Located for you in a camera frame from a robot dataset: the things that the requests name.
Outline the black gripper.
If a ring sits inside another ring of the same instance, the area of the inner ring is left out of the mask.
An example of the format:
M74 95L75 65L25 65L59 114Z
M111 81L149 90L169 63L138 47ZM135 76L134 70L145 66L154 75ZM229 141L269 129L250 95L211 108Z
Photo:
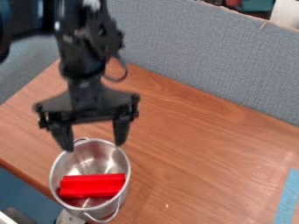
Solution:
M39 114L39 126L51 130L54 139L65 151L74 152L73 124L114 120L115 144L127 141L130 123L139 117L141 95L109 87L91 78L69 83L69 89L34 104Z

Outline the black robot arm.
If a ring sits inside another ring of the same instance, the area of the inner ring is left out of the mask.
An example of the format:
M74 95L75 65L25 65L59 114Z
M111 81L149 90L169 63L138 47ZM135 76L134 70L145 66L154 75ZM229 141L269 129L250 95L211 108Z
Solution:
M123 80L106 74L113 59L127 66L119 54L125 33L111 17L109 0L0 0L0 63L11 44L37 35L57 38L61 75L69 85L58 96L34 104L39 126L51 132L61 148L73 152L73 126L111 121L115 144L122 145L139 117L141 95L102 82Z

